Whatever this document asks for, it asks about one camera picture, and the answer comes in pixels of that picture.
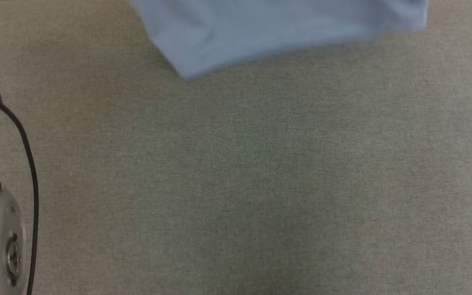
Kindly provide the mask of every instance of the blue cloth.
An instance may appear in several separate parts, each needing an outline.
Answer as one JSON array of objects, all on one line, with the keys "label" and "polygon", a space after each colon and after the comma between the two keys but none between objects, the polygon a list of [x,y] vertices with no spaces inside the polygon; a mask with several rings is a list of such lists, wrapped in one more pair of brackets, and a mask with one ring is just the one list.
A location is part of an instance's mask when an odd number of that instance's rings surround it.
[{"label": "blue cloth", "polygon": [[419,30],[428,0],[127,0],[185,79],[264,54]]}]

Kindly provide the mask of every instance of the gray fabric surface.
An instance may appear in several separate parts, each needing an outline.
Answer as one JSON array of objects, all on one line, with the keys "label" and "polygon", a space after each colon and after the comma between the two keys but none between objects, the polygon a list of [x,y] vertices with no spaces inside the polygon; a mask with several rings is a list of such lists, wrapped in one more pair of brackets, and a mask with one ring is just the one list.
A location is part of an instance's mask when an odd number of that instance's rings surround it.
[{"label": "gray fabric surface", "polygon": [[[184,82],[125,2],[10,0],[0,89],[37,294],[472,294],[472,2]],[[3,115],[0,176],[30,224]]]}]

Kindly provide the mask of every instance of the carpeted surface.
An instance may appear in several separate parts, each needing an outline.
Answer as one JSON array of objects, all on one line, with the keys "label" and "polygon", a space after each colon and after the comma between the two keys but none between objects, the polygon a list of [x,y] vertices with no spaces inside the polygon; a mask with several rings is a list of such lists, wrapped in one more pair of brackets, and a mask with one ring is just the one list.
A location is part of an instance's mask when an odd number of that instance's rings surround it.
[{"label": "carpeted surface", "polygon": [[[0,88],[37,294],[472,294],[472,1],[195,82],[120,0],[3,1]],[[2,114],[0,176],[30,224]]]}]

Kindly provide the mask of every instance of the gray carpet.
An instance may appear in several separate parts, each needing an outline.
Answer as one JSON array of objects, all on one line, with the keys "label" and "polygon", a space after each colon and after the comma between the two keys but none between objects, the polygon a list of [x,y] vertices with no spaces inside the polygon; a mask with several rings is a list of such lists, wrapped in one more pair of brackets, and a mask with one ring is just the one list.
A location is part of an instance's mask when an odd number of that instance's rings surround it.
[{"label": "gray carpet", "polygon": [[[472,294],[472,1],[195,82],[120,0],[2,1],[0,88],[36,294]],[[30,224],[2,114],[0,176]]]}]

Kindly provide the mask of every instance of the light blue fabric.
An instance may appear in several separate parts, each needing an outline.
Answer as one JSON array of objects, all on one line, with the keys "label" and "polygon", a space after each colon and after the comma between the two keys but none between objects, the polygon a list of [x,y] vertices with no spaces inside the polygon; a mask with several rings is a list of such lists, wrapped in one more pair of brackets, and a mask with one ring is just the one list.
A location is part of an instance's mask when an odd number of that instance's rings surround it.
[{"label": "light blue fabric", "polygon": [[263,54],[419,30],[427,0],[128,0],[185,79]]}]

